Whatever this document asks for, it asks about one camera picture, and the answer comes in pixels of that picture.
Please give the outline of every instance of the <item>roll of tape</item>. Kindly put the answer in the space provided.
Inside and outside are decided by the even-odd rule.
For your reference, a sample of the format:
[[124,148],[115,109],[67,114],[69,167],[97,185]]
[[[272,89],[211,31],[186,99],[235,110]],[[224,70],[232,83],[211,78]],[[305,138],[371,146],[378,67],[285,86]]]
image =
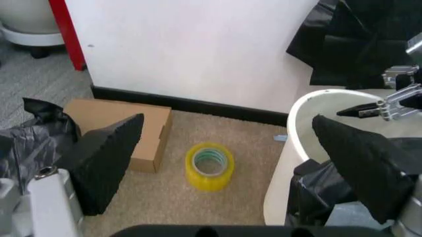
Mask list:
[[[218,162],[221,169],[215,173],[204,173],[197,164],[212,159]],[[200,143],[192,147],[185,159],[186,177],[194,187],[203,191],[218,191],[229,182],[234,170],[234,159],[230,151],[217,143]]]

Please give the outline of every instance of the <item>white wall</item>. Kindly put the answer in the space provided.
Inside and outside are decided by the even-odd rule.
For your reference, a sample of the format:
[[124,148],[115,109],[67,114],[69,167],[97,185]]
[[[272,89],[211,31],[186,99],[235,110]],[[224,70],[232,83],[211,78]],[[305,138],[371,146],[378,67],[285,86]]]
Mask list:
[[94,85],[287,113],[285,50],[317,0],[66,0]]

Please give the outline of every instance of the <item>carpet floor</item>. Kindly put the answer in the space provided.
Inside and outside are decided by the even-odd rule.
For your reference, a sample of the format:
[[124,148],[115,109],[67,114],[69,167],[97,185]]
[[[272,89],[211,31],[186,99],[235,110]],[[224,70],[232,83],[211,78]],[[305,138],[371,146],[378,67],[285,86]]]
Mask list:
[[[22,97],[61,106],[92,97],[88,71],[74,71],[63,49],[35,60],[0,39],[0,61],[0,129],[31,117]],[[84,235],[109,236],[139,224],[263,225],[265,192],[283,147],[273,136],[285,133],[279,126],[173,111],[159,172],[127,171],[106,212],[85,217]],[[225,145],[235,158],[232,180],[219,192],[198,191],[185,178],[185,153],[204,141]]]

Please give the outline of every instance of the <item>caster wheel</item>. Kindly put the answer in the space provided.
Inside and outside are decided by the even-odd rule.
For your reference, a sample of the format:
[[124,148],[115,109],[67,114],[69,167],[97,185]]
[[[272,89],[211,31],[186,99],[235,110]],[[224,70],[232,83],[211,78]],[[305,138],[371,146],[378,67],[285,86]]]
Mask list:
[[41,48],[41,47],[31,48],[31,56],[35,59],[45,58],[48,55],[50,55],[50,53],[48,52],[46,48]]

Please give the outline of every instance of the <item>brown cardboard box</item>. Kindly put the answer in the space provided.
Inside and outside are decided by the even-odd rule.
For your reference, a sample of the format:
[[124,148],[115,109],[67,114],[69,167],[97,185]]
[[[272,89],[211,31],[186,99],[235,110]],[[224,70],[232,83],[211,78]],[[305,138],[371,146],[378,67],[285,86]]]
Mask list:
[[156,173],[160,167],[171,127],[171,108],[120,101],[74,99],[64,112],[86,132],[109,126],[134,114],[144,114],[140,142],[136,145],[129,169]]

